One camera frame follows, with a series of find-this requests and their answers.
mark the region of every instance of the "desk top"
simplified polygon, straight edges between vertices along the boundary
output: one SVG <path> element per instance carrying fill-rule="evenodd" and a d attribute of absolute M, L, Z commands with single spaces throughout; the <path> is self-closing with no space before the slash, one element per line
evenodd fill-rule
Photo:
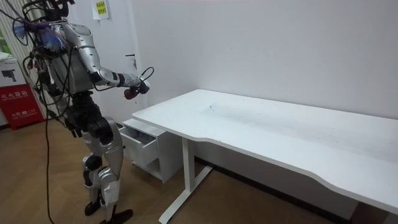
<path fill-rule="evenodd" d="M 314 178 L 398 214 L 398 121 L 195 90 L 133 118 Z"/>

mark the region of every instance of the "floor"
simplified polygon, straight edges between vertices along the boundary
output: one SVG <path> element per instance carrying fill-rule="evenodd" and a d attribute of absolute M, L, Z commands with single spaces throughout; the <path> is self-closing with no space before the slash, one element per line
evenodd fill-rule
<path fill-rule="evenodd" d="M 17 131 L 0 131 L 0 176 L 5 177 L 0 181 L 1 223 L 50 223 L 45 203 L 44 127 L 40 123 Z M 99 223 L 103 211 L 91 217 L 83 214 L 88 203 L 80 163 L 88 153 L 85 144 L 56 121 L 49 122 L 49 138 L 50 209 L 54 222 Z M 127 159 L 121 180 L 118 210 L 134 210 L 128 223 L 158 223 L 184 188 L 182 170 L 162 184 Z M 331 224 L 217 171 L 211 172 L 169 223 Z"/>

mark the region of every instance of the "red banner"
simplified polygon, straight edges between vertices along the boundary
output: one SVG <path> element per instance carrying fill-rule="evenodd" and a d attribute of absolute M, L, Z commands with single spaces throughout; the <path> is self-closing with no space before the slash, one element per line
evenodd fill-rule
<path fill-rule="evenodd" d="M 0 97 L 0 108 L 11 129 L 43 121 L 29 85 L 1 87 Z"/>

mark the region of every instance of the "open drawer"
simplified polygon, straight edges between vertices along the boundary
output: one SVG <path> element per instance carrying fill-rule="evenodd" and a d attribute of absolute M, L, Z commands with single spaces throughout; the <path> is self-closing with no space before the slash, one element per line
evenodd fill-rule
<path fill-rule="evenodd" d="M 155 137 L 129 127 L 123 127 L 119 131 L 132 161 L 145 167 L 158 158 Z"/>

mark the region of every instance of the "red object in robot hand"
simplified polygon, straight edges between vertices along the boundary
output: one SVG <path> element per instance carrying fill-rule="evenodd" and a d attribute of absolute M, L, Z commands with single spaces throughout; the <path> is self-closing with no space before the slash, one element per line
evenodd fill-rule
<path fill-rule="evenodd" d="M 132 87 L 124 91 L 124 97 L 128 100 L 135 98 L 139 94 L 138 88 Z"/>

